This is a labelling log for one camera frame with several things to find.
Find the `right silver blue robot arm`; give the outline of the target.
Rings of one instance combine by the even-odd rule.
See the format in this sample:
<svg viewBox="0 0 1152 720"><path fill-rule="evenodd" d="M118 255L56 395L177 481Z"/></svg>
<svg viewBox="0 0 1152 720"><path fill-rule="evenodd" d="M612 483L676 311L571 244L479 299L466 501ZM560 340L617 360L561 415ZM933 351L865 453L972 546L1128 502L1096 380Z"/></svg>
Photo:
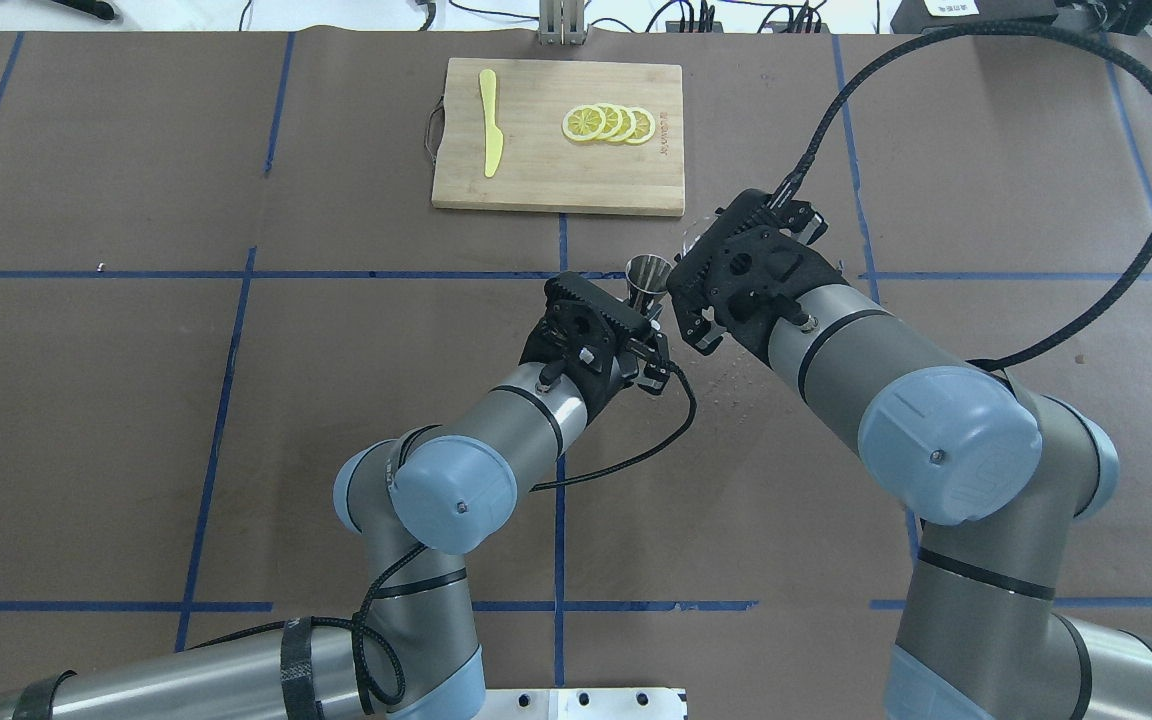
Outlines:
<svg viewBox="0 0 1152 720"><path fill-rule="evenodd" d="M1152 719L1152 638L1053 606L1075 521L1117 487L1105 430L947 353L812 249L813 206L742 191L685 240L687 344L732 338L922 521L888 719Z"/></svg>

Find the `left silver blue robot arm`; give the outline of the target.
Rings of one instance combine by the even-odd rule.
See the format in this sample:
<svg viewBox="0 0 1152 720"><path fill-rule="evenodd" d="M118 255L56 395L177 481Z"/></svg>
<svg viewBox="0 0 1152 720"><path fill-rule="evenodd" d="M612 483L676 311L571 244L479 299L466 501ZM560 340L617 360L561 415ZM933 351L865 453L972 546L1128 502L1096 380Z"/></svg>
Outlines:
<svg viewBox="0 0 1152 720"><path fill-rule="evenodd" d="M576 272L545 285L516 369L465 415L356 454L333 488L364 538L348 617L291 617L160 659L0 694L0 719L471 719L486 702L467 553L502 528L617 392L670 374L664 286L617 300Z"/></svg>

